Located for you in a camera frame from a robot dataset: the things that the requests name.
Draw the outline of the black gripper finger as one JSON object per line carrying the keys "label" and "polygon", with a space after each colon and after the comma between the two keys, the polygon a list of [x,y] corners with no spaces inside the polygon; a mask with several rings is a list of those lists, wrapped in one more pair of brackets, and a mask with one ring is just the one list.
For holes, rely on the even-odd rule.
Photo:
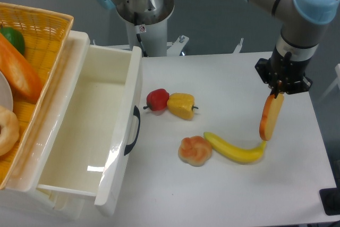
{"label": "black gripper finger", "polygon": [[282,81],[277,80],[276,84],[274,85],[274,98],[277,98],[277,96],[281,93],[282,88]]}

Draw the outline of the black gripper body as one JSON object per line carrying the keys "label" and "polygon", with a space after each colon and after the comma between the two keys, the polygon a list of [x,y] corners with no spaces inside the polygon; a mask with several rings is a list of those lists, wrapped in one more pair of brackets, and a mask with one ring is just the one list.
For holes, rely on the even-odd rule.
{"label": "black gripper body", "polygon": [[273,51],[269,59],[260,58],[256,63],[255,69],[263,83],[268,85],[271,94],[274,94],[277,80],[282,81],[280,94],[303,93],[312,86],[312,80],[305,76],[309,61],[293,61],[292,57],[291,52],[281,55],[278,51]]}

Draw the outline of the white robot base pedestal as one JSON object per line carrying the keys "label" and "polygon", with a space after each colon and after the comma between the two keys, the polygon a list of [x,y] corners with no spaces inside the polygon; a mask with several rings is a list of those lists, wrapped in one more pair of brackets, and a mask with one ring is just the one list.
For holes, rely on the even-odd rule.
{"label": "white robot base pedestal", "polygon": [[125,0],[116,11],[125,23],[130,48],[138,46],[146,57],[180,56],[189,37],[168,41],[168,19],[174,0]]}

